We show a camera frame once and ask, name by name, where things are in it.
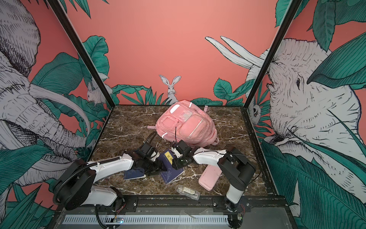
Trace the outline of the dark blue book yellow label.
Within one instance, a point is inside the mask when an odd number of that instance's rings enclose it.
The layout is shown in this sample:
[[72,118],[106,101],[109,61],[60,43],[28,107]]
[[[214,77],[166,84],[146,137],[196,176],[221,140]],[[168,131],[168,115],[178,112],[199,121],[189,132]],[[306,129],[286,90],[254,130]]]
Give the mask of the dark blue book yellow label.
[[165,184],[171,183],[174,179],[179,177],[184,173],[184,169],[174,169],[173,159],[176,158],[175,154],[171,150],[166,150],[164,153],[161,153],[159,156],[159,160],[163,162],[166,171],[161,171],[161,177]]

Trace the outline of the pink student backpack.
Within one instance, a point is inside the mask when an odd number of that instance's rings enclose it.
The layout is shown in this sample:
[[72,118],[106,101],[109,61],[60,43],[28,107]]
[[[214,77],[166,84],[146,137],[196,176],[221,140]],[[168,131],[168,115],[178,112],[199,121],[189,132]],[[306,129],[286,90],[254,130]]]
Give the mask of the pink student backpack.
[[219,138],[207,109],[208,106],[202,110],[192,102],[182,100],[171,105],[154,126],[147,128],[156,130],[161,138],[169,142],[183,140],[191,147],[216,146]]

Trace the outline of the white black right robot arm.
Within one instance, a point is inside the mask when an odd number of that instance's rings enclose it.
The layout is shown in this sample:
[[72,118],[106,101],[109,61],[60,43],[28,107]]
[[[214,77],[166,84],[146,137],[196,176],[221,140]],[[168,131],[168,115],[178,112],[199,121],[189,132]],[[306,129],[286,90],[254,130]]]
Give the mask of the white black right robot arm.
[[173,159],[172,165],[176,170],[191,163],[220,168],[230,183],[226,193],[226,201],[233,205],[239,203],[256,172],[255,165],[235,147],[229,147],[227,150],[213,150],[176,145],[171,150],[177,156]]

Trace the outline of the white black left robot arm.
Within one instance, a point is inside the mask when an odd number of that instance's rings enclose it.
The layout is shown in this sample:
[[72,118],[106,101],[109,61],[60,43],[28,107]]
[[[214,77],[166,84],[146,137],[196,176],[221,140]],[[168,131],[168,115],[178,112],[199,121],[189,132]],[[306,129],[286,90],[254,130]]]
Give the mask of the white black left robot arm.
[[99,187],[94,183],[131,169],[142,169],[147,176],[167,170],[158,158],[153,161],[136,153],[123,153],[88,163],[77,159],[55,183],[52,201],[66,210],[74,210],[82,205],[112,206],[115,201],[122,200],[123,195],[116,188]]

